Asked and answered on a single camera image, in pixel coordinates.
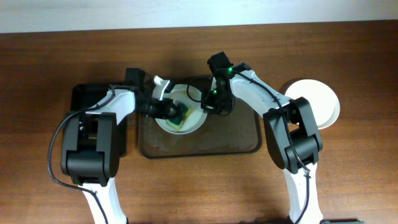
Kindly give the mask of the green yellow sponge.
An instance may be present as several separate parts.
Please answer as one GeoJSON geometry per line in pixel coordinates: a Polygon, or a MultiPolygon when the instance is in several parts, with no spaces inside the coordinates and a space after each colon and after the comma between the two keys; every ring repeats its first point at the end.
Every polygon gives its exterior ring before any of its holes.
{"type": "Polygon", "coordinates": [[[181,101],[177,102],[177,108],[179,109],[180,114],[177,117],[168,119],[166,124],[179,131],[186,122],[187,118],[193,113],[193,109],[181,101]]]}

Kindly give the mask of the white plate top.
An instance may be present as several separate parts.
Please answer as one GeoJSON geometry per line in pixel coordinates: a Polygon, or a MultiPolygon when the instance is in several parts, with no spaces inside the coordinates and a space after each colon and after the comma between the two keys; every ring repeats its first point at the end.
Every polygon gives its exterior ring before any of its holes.
{"type": "Polygon", "coordinates": [[[177,129],[176,125],[166,119],[156,118],[156,123],[168,133],[171,134],[188,134],[197,130],[206,120],[207,114],[201,108],[201,104],[191,100],[187,95],[187,84],[176,84],[170,93],[166,96],[173,99],[174,103],[183,103],[185,106],[190,108],[187,114],[187,118],[182,123],[180,129],[177,129]]]}

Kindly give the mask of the white plate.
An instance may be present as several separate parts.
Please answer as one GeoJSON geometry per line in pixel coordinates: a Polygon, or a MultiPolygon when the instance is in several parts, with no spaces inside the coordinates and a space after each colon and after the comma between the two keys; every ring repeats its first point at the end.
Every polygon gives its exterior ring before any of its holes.
{"type": "Polygon", "coordinates": [[[292,99],[304,97],[310,103],[318,129],[326,129],[336,122],[340,115],[340,102],[336,93],[325,83],[303,79],[291,84],[285,96],[292,99]]]}
{"type": "Polygon", "coordinates": [[[176,84],[170,93],[166,96],[173,99],[174,103],[183,103],[185,106],[190,108],[187,114],[187,118],[182,123],[180,129],[177,129],[176,125],[166,119],[156,118],[156,123],[168,133],[171,134],[188,134],[197,130],[206,120],[207,114],[201,108],[201,104],[191,100],[187,95],[187,84],[176,84]]]}

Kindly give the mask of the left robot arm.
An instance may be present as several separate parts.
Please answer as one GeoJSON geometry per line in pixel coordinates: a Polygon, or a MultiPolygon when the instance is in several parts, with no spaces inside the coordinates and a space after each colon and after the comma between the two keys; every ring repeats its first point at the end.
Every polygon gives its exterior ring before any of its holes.
{"type": "Polygon", "coordinates": [[[119,161],[127,149],[127,118],[137,113],[173,118],[181,113],[166,97],[175,86],[127,68],[123,82],[78,84],[63,124],[61,169],[86,197],[95,223],[127,223],[116,190],[119,161]]]}

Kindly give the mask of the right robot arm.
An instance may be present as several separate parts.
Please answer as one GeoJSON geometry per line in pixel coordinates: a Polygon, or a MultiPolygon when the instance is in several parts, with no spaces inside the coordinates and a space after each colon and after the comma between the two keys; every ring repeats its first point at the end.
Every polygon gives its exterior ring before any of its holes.
{"type": "Polygon", "coordinates": [[[315,177],[323,142],[309,101],[275,91],[247,64],[233,65],[224,52],[212,55],[207,65],[212,83],[202,94],[201,107],[212,114],[228,114],[240,99],[261,116],[267,150],[285,176],[290,221],[321,223],[315,177]]]}

